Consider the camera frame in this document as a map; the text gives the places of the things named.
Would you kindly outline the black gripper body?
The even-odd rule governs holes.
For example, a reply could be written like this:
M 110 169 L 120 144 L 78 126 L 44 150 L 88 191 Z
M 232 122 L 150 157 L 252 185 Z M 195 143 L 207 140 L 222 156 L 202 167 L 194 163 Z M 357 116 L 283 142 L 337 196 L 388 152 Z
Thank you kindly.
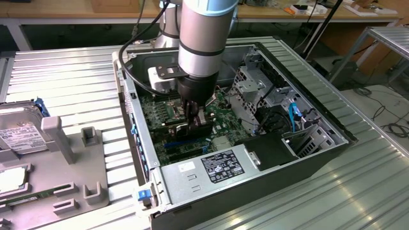
M 206 106 L 207 101 L 215 93 L 219 73 L 208 77 L 194 77 L 191 75 L 178 78 L 178 92 L 183 101 Z

